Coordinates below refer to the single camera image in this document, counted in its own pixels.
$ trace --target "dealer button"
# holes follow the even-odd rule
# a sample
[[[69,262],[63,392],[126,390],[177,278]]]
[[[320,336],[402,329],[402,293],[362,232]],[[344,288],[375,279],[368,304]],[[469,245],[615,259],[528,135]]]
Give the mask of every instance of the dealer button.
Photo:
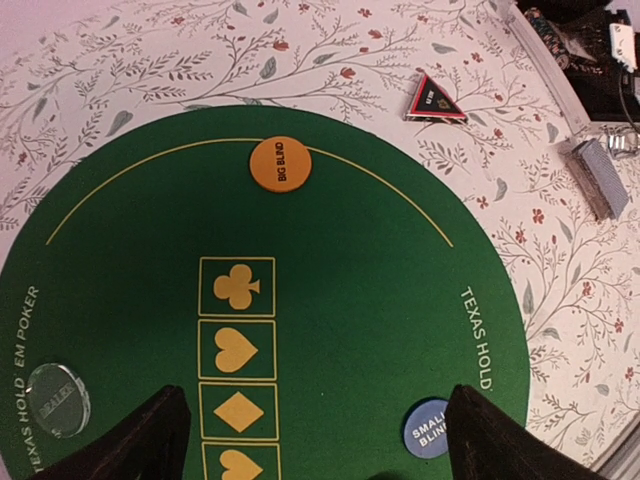
[[[64,365],[40,365],[29,376],[26,393],[33,418],[56,438],[73,437],[89,423],[89,394],[80,377]]]

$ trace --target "table surface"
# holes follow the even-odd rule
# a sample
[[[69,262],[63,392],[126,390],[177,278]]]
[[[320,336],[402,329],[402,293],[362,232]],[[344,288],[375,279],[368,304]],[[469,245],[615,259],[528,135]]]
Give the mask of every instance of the table surface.
[[[530,350],[528,428],[591,464],[640,412],[640,216],[596,224],[569,134],[491,0],[129,1],[0,65],[0,263],[40,199],[97,147],[218,105],[320,113],[438,176],[511,276]],[[421,72],[466,126],[402,121]],[[616,162],[633,199],[637,159]]]
[[[288,181],[302,145],[310,152],[311,175],[295,191],[274,194],[254,180],[277,178],[257,166],[269,158],[276,166],[275,145]],[[428,462],[398,435],[419,402],[463,383],[519,423],[527,416],[518,302],[480,225],[412,158],[309,112],[202,109],[92,154],[14,244],[0,318],[21,312],[30,290],[37,300],[18,368],[16,325],[0,324],[0,361],[10,367],[0,385],[54,354],[91,398],[80,435],[34,436],[47,464],[165,384],[180,385],[192,411],[189,479],[219,479],[222,452],[251,441],[269,444],[243,451],[264,480],[277,478],[274,448],[284,478],[394,471],[444,480],[451,467],[437,455],[446,447],[438,410],[404,438]],[[29,393],[36,420],[51,398],[51,382],[40,385]],[[0,410],[15,405],[14,390],[0,395]],[[80,424],[72,405],[47,423]],[[20,444],[24,426],[1,417],[0,449]],[[31,470],[22,449],[5,453],[17,480]]]

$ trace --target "club symbol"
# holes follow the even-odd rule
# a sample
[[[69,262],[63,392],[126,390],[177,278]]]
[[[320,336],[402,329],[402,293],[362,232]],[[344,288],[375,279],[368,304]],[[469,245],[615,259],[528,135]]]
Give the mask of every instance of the club symbol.
[[[213,294],[220,300],[229,300],[234,310],[246,310],[253,301],[252,291],[260,293],[260,280],[251,282],[253,272],[248,265],[234,265],[229,275],[220,275],[213,282]]]

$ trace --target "yellow line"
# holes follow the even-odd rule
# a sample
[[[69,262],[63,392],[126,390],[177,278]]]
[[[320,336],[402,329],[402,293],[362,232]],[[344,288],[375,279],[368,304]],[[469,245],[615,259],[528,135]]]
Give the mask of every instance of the yellow line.
[[[273,308],[271,313],[205,313],[202,311],[202,264],[205,260],[269,260],[273,263]],[[207,318],[238,318],[238,322],[248,322],[247,318],[275,318],[276,316],[276,259],[274,257],[200,257],[198,277],[198,315]]]
[[[223,260],[227,260],[225,257],[217,257]],[[255,257],[254,259],[263,260],[265,257]],[[271,325],[273,328],[273,377],[271,378],[252,378],[252,377],[206,377],[202,374],[202,325],[203,324],[214,324],[214,325]],[[276,358],[276,348],[277,348],[277,337],[276,337],[276,322],[275,320],[246,320],[246,319],[237,319],[234,317],[229,317],[226,320],[222,319],[209,319],[209,318],[201,318],[198,320],[198,380],[202,380],[204,382],[224,382],[224,381],[241,381],[241,382],[277,382],[278,381],[278,361]]]
[[[437,232],[440,234],[440,236],[442,238],[444,238],[444,241],[447,242],[447,245],[449,245],[451,248],[453,248],[453,243],[451,243],[451,240],[449,240],[449,237],[447,237],[447,235],[442,231],[442,229],[438,226],[438,224],[433,221],[433,219],[427,215],[427,213],[422,210],[418,204],[416,202],[414,202],[413,200],[411,200],[409,197],[407,197],[403,192],[401,192],[400,190],[398,190],[396,187],[394,187],[392,184],[390,184],[389,182],[387,182],[384,178],[382,178],[379,175],[376,175],[375,173],[373,173],[371,170],[367,170],[366,168],[364,168],[361,165],[358,165],[357,163],[352,162],[351,160],[347,160],[346,158],[342,158],[338,155],[335,155],[333,153],[329,153],[326,152],[324,150],[320,150],[319,148],[314,148],[314,147],[309,147],[307,146],[307,149],[311,150],[312,152],[316,152],[316,153],[320,153],[322,155],[326,155],[327,157],[331,157],[335,160],[338,160],[340,162],[346,163],[347,165],[352,166],[353,168],[357,168],[358,170],[360,170],[361,172],[366,173],[367,175],[372,176],[373,178],[375,178],[376,180],[378,180],[380,183],[382,183],[383,185],[386,185],[387,187],[389,187],[391,190],[393,190],[394,192],[396,192],[398,195],[400,195],[402,198],[404,198],[409,205],[411,205],[413,208],[415,208],[416,210],[418,210],[418,212],[420,212],[420,214],[422,214],[422,216],[424,218],[427,219],[427,221],[431,224],[431,226],[433,226],[433,228],[435,228],[437,230]]]
[[[53,231],[53,233],[49,237],[49,240],[47,240],[47,245],[49,245],[51,243],[51,241],[57,235],[57,233],[60,231],[62,226],[67,222],[67,220],[69,220],[69,218],[71,218],[71,215],[73,215],[76,212],[76,210],[78,210],[82,205],[84,205],[84,203],[87,200],[89,200],[94,194],[98,193],[104,187],[106,187],[111,182],[113,182],[116,178],[121,177],[125,173],[130,172],[131,170],[133,170],[134,168],[139,167],[140,165],[143,165],[143,164],[145,164],[147,162],[150,162],[151,160],[155,160],[156,158],[163,157],[164,155],[169,155],[170,153],[179,152],[181,150],[187,150],[188,148],[200,147],[202,145],[212,145],[214,143],[231,143],[231,142],[261,142],[262,140],[263,140],[262,138],[218,138],[218,139],[215,139],[215,140],[203,140],[201,142],[189,143],[187,145],[181,145],[179,147],[170,148],[169,150],[165,150],[164,152],[156,153],[155,155],[151,155],[150,157],[147,157],[147,158],[145,158],[143,160],[140,160],[139,162],[134,163],[133,165],[129,165],[124,170],[116,173],[113,177],[109,178],[108,180],[105,180],[103,183],[101,183],[96,188],[91,190],[91,192],[89,192],[82,200],[80,200],[80,202],[75,207],[73,207],[69,213],[67,213],[67,215],[62,219],[62,221],[57,226],[57,228]]]
[[[179,147],[175,147],[175,148],[171,148],[169,150],[165,150],[164,152],[156,153],[155,155],[151,155],[150,157],[147,157],[147,158],[145,158],[143,160],[140,160],[139,162],[134,163],[133,165],[129,165],[124,170],[116,173],[113,177],[109,178],[108,180],[105,180],[103,183],[101,183],[96,188],[94,188],[91,192],[89,192],[82,200],[80,200],[80,202],[78,202],[78,204],[75,207],[73,207],[71,209],[71,211],[69,213],[67,213],[67,215],[58,224],[56,229],[53,231],[53,233],[51,234],[51,236],[47,240],[46,244],[49,245],[53,241],[54,237],[58,234],[60,229],[69,220],[69,218],[71,218],[71,216],[82,205],[84,205],[84,203],[87,200],[89,200],[94,194],[96,194],[97,192],[102,190],[104,187],[109,185],[115,179],[121,177],[125,173],[133,170],[134,168],[139,167],[140,165],[143,165],[143,164],[145,164],[147,162],[150,162],[151,160],[155,160],[157,158],[163,157],[164,155],[168,155],[170,153],[179,152],[181,150],[186,150],[186,149],[193,148],[193,147],[200,147],[202,145],[212,145],[214,143],[231,143],[231,142],[254,142],[255,143],[255,142],[261,142],[262,140],[263,140],[262,138],[219,138],[219,139],[215,139],[215,140],[203,140],[201,142],[189,143],[187,145],[181,145]],[[402,197],[407,203],[409,203],[409,205],[411,205],[413,208],[415,208],[424,218],[426,218],[427,221],[431,224],[431,226],[433,228],[435,228],[436,231],[440,234],[440,236],[444,239],[444,241],[447,242],[447,245],[449,245],[451,248],[453,248],[453,243],[451,242],[451,240],[449,240],[449,237],[447,237],[447,235],[442,231],[442,229],[438,226],[438,224],[429,215],[427,215],[427,213],[424,210],[422,210],[422,208],[420,208],[416,202],[411,200],[407,195],[405,195],[402,191],[398,190],[395,186],[393,186],[392,184],[387,182],[384,178],[382,178],[379,175],[373,173],[371,170],[368,170],[368,169],[364,168],[363,166],[358,165],[355,162],[352,162],[351,160],[347,160],[346,158],[340,157],[339,155],[335,155],[333,153],[326,152],[326,151],[321,150],[319,148],[314,148],[314,147],[307,147],[307,148],[309,150],[311,150],[312,152],[316,152],[316,153],[319,153],[321,155],[326,155],[327,157],[333,158],[334,160],[338,160],[339,162],[342,162],[342,163],[344,163],[346,165],[349,165],[349,166],[351,166],[353,168],[356,168],[356,169],[360,170],[361,172],[364,172],[367,175],[375,178],[380,183],[382,183],[383,185],[385,185],[388,188],[390,188],[391,190],[393,190],[395,193],[400,195],[400,197]]]

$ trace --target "yellow arc line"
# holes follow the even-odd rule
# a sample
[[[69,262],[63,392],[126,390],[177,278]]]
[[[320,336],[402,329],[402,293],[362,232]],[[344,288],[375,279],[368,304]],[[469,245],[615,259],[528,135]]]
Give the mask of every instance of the yellow arc line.
[[[364,168],[362,165],[358,165],[357,163],[352,162],[351,160],[347,160],[346,158],[342,158],[338,155],[335,155],[333,153],[329,153],[329,152],[325,152],[324,150],[320,150],[319,148],[314,148],[314,147],[307,147],[307,149],[311,150],[312,152],[316,152],[316,153],[320,153],[322,155],[326,155],[327,157],[331,157],[335,160],[338,160],[340,162],[346,163],[347,165],[352,166],[353,168],[357,168],[358,170],[360,170],[361,172],[366,173],[367,175],[370,175],[371,177],[375,178],[376,180],[378,180],[380,183],[382,183],[383,185],[386,185],[387,187],[389,187],[391,190],[393,190],[394,192],[396,192],[398,195],[400,195],[407,203],[409,203],[409,205],[411,205],[413,208],[415,208],[418,212],[420,212],[420,214],[427,219],[427,221],[431,224],[431,226],[433,228],[436,229],[436,231],[440,234],[440,236],[442,238],[444,238],[444,241],[447,242],[447,245],[449,245],[451,248],[453,248],[453,243],[451,242],[451,240],[449,240],[449,237],[447,237],[447,235],[442,231],[442,229],[438,226],[438,224],[436,222],[433,221],[433,219],[427,215],[427,213],[422,210],[418,204],[416,202],[414,202],[413,200],[411,200],[409,197],[407,197],[403,192],[401,192],[400,190],[398,190],[396,187],[394,187],[392,184],[390,184],[389,182],[387,182],[384,178],[382,178],[381,176],[373,173],[371,170],[367,170],[366,168]]]
[[[147,162],[150,162],[151,160],[155,160],[155,159],[163,157],[165,155],[169,155],[170,153],[179,152],[181,150],[186,150],[188,148],[200,147],[200,146],[203,146],[203,145],[212,145],[214,143],[232,143],[232,142],[253,142],[253,143],[257,143],[257,142],[262,142],[263,140],[264,139],[262,139],[262,138],[218,138],[218,139],[215,139],[215,140],[203,140],[201,142],[189,143],[189,144],[186,144],[186,145],[181,145],[179,147],[171,148],[169,150],[165,150],[164,152],[156,153],[155,155],[151,155],[150,157],[147,157],[147,158],[145,158],[143,160],[140,160],[139,162],[136,162],[133,165],[129,165],[124,170],[116,173],[113,177],[108,178],[107,180],[102,182],[96,188],[91,190],[91,192],[89,192],[82,200],[80,200],[80,202],[78,202],[77,205],[75,207],[73,207],[71,209],[71,211],[69,213],[67,213],[67,215],[58,224],[56,229],[53,231],[53,233],[51,234],[51,236],[47,240],[46,245],[49,245],[53,241],[54,237],[58,234],[60,229],[69,220],[69,218],[71,218],[71,216],[82,205],[84,205],[85,202],[87,202],[87,200],[89,200],[94,194],[96,194],[102,188],[106,187],[108,184],[110,184],[115,179],[121,177],[125,173],[133,170],[134,168],[139,167],[140,165],[143,165],[143,164],[145,164]],[[327,151],[324,151],[324,150],[321,150],[321,149],[315,148],[315,147],[307,146],[307,149],[311,150],[312,152],[319,153],[321,155],[326,155],[327,157],[333,158],[334,160],[338,160],[339,162],[342,162],[342,163],[344,163],[346,165],[349,165],[349,166],[351,166],[353,168],[356,168],[356,169],[360,170],[361,172],[364,172],[367,175],[375,178],[376,180],[378,180],[380,183],[382,183],[386,187],[390,188],[396,194],[400,195],[400,197],[403,198],[407,203],[409,203],[409,205],[411,205],[413,208],[415,208],[431,224],[431,226],[433,228],[435,228],[435,230],[440,234],[440,236],[444,239],[444,241],[447,242],[447,245],[449,245],[449,247],[453,248],[453,243],[451,242],[449,237],[442,231],[442,229],[438,226],[438,224],[429,215],[427,215],[427,213],[424,210],[422,210],[422,208],[420,208],[420,206],[418,206],[418,204],[416,202],[411,200],[407,195],[405,195],[402,191],[398,190],[391,183],[387,182],[384,178],[382,178],[381,176],[373,173],[371,170],[368,170],[368,169],[364,168],[363,166],[358,165],[355,162],[352,162],[351,160],[347,160],[346,158],[340,157],[339,155],[335,155],[333,153],[330,153],[330,152],[327,152]]]
[[[169,150],[165,150],[164,152],[156,153],[155,155],[151,155],[150,157],[147,157],[147,158],[145,158],[143,160],[140,160],[139,162],[136,162],[133,165],[129,165],[124,170],[116,173],[113,177],[111,177],[111,178],[105,180],[104,182],[102,182],[96,188],[91,190],[91,192],[89,192],[82,200],[80,200],[80,202],[78,202],[78,204],[75,207],[73,207],[71,209],[71,211],[69,213],[67,213],[67,215],[58,224],[56,229],[53,231],[53,233],[49,237],[49,240],[47,240],[46,244],[49,245],[52,242],[53,238],[57,235],[57,233],[60,231],[62,226],[67,222],[67,220],[69,220],[69,218],[71,218],[71,215],[73,215],[76,212],[76,210],[78,210],[82,205],[84,205],[84,203],[87,200],[89,200],[95,193],[97,193],[102,188],[104,188],[107,185],[109,185],[116,178],[121,177],[125,173],[133,170],[134,168],[139,167],[140,165],[143,165],[143,164],[145,164],[147,162],[150,162],[151,160],[155,160],[156,158],[160,158],[160,157],[163,157],[165,155],[169,155],[170,153],[179,152],[181,150],[186,150],[188,148],[200,147],[202,145],[211,145],[211,144],[214,144],[214,143],[230,143],[230,142],[261,142],[262,140],[264,140],[264,139],[262,139],[262,138],[218,138],[216,140],[203,140],[201,142],[188,143],[186,145],[180,145],[179,147],[170,148]]]

